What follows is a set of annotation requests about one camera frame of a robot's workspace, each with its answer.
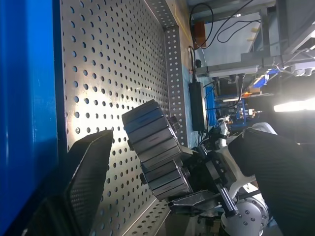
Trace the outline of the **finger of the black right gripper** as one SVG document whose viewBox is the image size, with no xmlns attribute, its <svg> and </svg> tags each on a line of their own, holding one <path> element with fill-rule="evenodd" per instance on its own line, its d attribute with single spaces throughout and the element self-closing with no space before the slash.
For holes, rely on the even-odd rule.
<svg viewBox="0 0 315 236">
<path fill-rule="evenodd" d="M 197 216 L 208 212 L 219 205 L 220 194 L 202 190 L 168 202 L 168 207 L 174 214 Z"/>
</svg>

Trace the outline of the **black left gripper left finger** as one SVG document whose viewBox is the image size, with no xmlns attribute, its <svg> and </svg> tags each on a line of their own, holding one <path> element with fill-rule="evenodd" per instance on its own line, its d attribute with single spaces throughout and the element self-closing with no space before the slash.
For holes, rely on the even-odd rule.
<svg viewBox="0 0 315 236">
<path fill-rule="evenodd" d="M 45 198 L 22 236 L 89 236 L 104 190 L 113 140 L 103 130 L 76 141 L 54 172 Z"/>
</svg>

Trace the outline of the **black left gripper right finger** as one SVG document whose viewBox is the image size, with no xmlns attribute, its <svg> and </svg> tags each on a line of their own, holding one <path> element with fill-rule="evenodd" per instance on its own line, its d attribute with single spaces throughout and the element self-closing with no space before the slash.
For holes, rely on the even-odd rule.
<svg viewBox="0 0 315 236">
<path fill-rule="evenodd" d="M 315 236 L 315 153 L 248 128 L 228 144 L 243 175 L 258 187 L 284 236 Z"/>
</svg>

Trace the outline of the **grey finned metal part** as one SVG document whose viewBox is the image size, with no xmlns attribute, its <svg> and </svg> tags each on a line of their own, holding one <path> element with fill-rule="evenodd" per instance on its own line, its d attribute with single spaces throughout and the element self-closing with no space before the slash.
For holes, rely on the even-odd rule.
<svg viewBox="0 0 315 236">
<path fill-rule="evenodd" d="M 188 150 L 181 146 L 160 105 L 150 100 L 122 115 L 130 148 L 136 152 L 142 179 L 158 200 L 191 194 L 184 166 Z"/>
</svg>

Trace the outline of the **blue compartment tray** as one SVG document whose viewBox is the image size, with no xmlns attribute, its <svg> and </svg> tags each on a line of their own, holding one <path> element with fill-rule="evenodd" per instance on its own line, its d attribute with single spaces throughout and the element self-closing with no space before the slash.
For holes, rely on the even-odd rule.
<svg viewBox="0 0 315 236">
<path fill-rule="evenodd" d="M 62 62 L 61 0 L 0 0 L 0 236 L 59 163 Z"/>
</svg>

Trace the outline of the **perforated steel tray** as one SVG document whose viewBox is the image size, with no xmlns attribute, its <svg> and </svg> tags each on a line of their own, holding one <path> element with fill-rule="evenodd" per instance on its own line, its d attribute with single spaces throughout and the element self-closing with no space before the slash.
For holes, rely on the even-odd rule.
<svg viewBox="0 0 315 236">
<path fill-rule="evenodd" d="M 122 115 L 154 99 L 175 116 L 187 144 L 175 0 L 62 0 L 66 148 L 113 131 L 104 191 L 91 236 L 158 236 L 170 211 L 141 183 Z"/>
</svg>

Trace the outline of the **black power adapter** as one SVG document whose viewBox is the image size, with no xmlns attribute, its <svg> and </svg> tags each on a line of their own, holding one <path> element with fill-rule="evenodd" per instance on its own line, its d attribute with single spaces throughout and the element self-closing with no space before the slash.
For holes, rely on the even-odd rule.
<svg viewBox="0 0 315 236">
<path fill-rule="evenodd" d="M 203 132 L 206 128 L 206 110 L 203 83 L 190 83 L 189 95 L 191 105 L 192 128 L 194 131 Z"/>
</svg>

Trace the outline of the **bright strip lamp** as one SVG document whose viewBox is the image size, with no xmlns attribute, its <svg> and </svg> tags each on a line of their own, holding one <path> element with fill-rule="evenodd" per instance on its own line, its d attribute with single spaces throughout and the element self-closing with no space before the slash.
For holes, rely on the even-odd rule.
<svg viewBox="0 0 315 236">
<path fill-rule="evenodd" d="M 291 101 L 275 105 L 275 112 L 297 112 L 315 110 L 315 97 L 300 101 Z"/>
</svg>

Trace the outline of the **white power strip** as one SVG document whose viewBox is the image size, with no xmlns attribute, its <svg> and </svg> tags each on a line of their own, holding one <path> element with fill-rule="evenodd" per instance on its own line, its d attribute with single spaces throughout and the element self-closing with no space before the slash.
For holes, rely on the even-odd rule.
<svg viewBox="0 0 315 236">
<path fill-rule="evenodd" d="M 311 76 L 315 70 L 315 61 L 295 63 L 290 66 L 291 72 L 296 77 Z"/>
</svg>

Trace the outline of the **orange box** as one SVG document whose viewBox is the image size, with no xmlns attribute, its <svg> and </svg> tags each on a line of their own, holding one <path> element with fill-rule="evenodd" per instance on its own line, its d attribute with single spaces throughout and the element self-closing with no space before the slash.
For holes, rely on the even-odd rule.
<svg viewBox="0 0 315 236">
<path fill-rule="evenodd" d="M 198 48 L 197 45 L 201 45 L 206 39 L 204 22 L 196 22 L 193 25 L 193 33 L 195 38 L 195 43 L 193 44 L 193 46 L 196 50 Z"/>
</svg>

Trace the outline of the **aluminium frame stand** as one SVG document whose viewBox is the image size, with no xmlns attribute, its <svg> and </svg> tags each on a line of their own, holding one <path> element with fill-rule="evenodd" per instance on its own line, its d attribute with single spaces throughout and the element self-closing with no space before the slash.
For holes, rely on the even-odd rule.
<svg viewBox="0 0 315 236">
<path fill-rule="evenodd" d="M 294 75 L 292 64 L 315 61 L 315 0 L 197 0 L 189 13 L 194 42 L 193 25 L 205 27 L 198 76 Z"/>
</svg>

